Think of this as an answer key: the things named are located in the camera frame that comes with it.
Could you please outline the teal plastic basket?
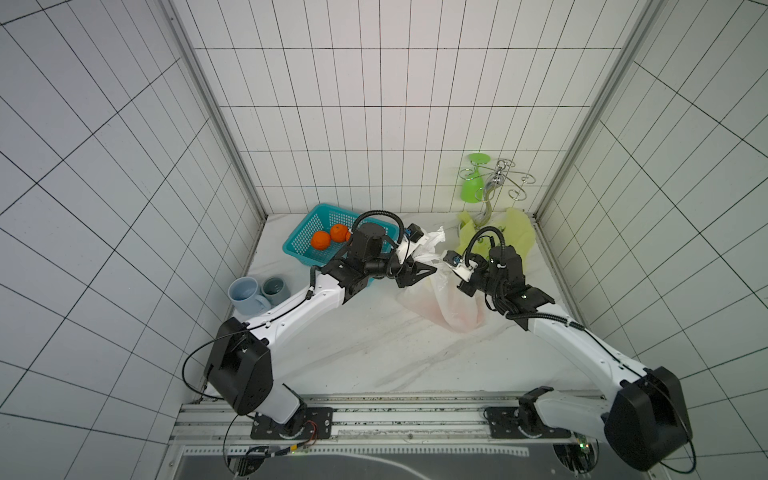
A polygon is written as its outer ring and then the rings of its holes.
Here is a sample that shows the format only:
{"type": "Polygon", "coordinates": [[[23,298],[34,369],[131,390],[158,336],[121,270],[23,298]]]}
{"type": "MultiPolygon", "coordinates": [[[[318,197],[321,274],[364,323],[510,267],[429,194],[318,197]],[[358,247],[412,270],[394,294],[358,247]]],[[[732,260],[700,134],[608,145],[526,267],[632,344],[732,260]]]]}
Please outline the teal plastic basket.
{"type": "Polygon", "coordinates": [[[369,216],[354,227],[353,224],[359,216],[359,213],[342,207],[327,203],[318,204],[288,236],[283,244],[283,251],[304,265],[323,267],[347,242],[330,240],[327,248],[316,249],[312,245],[312,239],[318,232],[331,234],[332,227],[337,224],[346,226],[351,233],[350,241],[353,245],[345,251],[345,258],[351,258],[356,253],[365,262],[386,256],[393,248],[397,248],[400,229],[391,216],[387,221],[381,220],[380,215],[369,216]]]}

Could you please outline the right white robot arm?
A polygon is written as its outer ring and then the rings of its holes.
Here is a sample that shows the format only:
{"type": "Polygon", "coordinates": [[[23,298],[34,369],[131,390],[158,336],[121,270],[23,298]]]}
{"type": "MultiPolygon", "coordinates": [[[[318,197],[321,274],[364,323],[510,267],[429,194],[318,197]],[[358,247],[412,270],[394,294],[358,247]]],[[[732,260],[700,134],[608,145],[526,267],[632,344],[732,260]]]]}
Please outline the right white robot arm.
{"type": "Polygon", "coordinates": [[[664,367],[650,369],[599,339],[544,291],[528,284],[522,259],[495,246],[489,258],[449,252],[459,290],[481,292],[493,311],[544,340],[597,387],[590,399],[549,386],[518,400],[516,424],[529,438],[563,429],[607,443],[628,466],[647,471],[693,440],[683,389],[664,367]]]}

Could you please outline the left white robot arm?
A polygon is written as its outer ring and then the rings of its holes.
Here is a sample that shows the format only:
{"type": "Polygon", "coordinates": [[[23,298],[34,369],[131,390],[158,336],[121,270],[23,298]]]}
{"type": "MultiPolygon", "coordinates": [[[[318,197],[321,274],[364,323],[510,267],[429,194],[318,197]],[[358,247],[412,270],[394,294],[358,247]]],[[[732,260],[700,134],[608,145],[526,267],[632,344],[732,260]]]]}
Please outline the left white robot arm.
{"type": "Polygon", "coordinates": [[[384,227],[356,221],[349,239],[322,266],[310,269],[308,287],[271,310],[246,321],[227,320],[212,342],[204,376],[238,415],[257,413],[287,438],[310,424],[304,400],[274,379],[272,353],[310,322],[363,291],[373,279],[415,285],[436,272],[417,257],[445,240],[442,228],[424,232],[399,226],[391,238],[384,227]]]}

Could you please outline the dark teal cup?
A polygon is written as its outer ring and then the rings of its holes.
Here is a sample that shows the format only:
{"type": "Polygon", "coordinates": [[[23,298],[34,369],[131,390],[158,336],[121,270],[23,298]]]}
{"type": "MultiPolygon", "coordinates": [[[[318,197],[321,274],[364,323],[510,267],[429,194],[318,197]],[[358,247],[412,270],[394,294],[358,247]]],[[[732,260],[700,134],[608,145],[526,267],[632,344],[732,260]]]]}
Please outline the dark teal cup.
{"type": "Polygon", "coordinates": [[[291,297],[291,292],[281,277],[270,277],[261,286],[262,295],[275,307],[291,297]]]}

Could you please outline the green plastic bag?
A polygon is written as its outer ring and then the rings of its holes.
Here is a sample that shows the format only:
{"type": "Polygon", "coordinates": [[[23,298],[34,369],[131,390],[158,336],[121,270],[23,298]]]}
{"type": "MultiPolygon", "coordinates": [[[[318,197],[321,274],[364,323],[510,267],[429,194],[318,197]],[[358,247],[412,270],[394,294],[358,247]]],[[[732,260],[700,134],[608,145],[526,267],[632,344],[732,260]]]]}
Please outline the green plastic bag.
{"type": "MultiPolygon", "coordinates": [[[[459,245],[456,251],[463,254],[479,227],[467,211],[458,214],[460,222],[459,245]]],[[[521,210],[508,208],[503,217],[492,220],[489,226],[498,228],[505,238],[505,245],[515,249],[523,261],[535,245],[536,236],[529,217],[521,210]]]]}

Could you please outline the orange one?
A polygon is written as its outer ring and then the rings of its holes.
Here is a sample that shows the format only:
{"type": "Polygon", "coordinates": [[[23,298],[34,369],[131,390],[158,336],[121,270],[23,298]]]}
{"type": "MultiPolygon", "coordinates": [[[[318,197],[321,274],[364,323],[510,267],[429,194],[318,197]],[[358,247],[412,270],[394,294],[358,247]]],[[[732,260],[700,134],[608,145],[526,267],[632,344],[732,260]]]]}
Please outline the orange one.
{"type": "Polygon", "coordinates": [[[317,231],[312,235],[310,239],[310,246],[318,251],[327,250],[331,244],[331,235],[326,231],[317,231]]]}

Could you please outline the aluminium mounting rail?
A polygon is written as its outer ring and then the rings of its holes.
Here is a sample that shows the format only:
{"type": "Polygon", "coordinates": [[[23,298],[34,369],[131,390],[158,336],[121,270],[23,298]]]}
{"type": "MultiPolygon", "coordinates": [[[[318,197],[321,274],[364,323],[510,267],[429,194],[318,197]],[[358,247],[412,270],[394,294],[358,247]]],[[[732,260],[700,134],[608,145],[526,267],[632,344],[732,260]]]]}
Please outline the aluminium mounting rail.
{"type": "Polygon", "coordinates": [[[311,455],[509,454],[552,445],[565,458],[611,452],[587,427],[532,421],[526,394],[310,396],[281,425],[261,413],[238,416],[221,401],[182,406],[170,443],[187,455],[251,456],[290,445],[311,455]]]}

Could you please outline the orange two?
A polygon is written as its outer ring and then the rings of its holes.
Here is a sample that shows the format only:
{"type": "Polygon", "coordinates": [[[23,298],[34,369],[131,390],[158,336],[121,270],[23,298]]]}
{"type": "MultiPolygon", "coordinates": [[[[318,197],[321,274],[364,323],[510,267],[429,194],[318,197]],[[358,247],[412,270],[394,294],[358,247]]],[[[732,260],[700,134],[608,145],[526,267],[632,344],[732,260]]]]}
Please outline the orange two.
{"type": "Polygon", "coordinates": [[[345,243],[351,237],[351,232],[346,225],[334,224],[329,231],[331,240],[335,243],[345,243]]]}

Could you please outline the light blue cup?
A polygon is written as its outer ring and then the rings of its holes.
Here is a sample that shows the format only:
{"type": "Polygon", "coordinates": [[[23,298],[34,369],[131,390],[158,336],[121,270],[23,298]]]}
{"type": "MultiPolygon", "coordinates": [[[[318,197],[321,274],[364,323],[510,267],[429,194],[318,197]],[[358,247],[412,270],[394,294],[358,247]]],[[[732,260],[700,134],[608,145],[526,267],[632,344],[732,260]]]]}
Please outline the light blue cup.
{"type": "Polygon", "coordinates": [[[258,316],[272,308],[270,301],[261,294],[258,281],[252,277],[233,281],[228,288],[228,297],[234,309],[243,316],[258,316]]]}

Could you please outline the green plastic wine glass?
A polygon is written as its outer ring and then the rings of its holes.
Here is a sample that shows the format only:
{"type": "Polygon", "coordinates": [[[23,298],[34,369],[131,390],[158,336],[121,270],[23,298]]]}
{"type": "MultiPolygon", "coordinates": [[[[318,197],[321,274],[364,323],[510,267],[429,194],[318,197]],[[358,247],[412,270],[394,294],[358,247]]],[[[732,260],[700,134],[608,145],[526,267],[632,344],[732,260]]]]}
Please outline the green plastic wine glass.
{"type": "Polygon", "coordinates": [[[463,181],[460,198],[465,203],[479,203],[483,201],[485,185],[485,180],[480,170],[490,162],[490,156],[485,153],[475,152],[469,154],[467,159],[470,166],[463,168],[459,172],[459,176],[463,181]]]}

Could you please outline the white printed plastic bag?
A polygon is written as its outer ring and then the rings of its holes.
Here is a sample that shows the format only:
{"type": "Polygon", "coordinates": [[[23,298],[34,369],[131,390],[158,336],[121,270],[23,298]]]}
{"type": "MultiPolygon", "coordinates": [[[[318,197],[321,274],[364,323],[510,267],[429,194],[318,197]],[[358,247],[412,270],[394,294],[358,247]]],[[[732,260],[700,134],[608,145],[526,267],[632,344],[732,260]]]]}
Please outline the white printed plastic bag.
{"type": "Polygon", "coordinates": [[[416,315],[455,333],[468,333],[485,323],[486,308],[479,296],[470,297],[458,289],[460,278],[443,261],[438,246],[446,240],[442,226],[427,232],[415,243],[410,256],[436,271],[396,297],[398,303],[416,315]]]}

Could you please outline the chrome glass holder stand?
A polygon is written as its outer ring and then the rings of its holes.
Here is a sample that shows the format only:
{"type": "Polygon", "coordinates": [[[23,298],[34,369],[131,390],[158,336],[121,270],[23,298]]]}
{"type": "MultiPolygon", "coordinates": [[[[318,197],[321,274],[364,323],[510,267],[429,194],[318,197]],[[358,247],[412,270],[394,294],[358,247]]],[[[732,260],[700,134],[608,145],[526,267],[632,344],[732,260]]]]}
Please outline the chrome glass holder stand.
{"type": "Polygon", "coordinates": [[[483,201],[478,204],[480,211],[471,216],[478,227],[485,226],[493,214],[496,197],[504,188],[508,188],[507,195],[513,200],[526,200],[528,194],[526,187],[536,183],[536,177],[528,172],[515,169],[515,162],[511,159],[498,159],[493,166],[489,163],[482,167],[485,185],[483,201]]]}

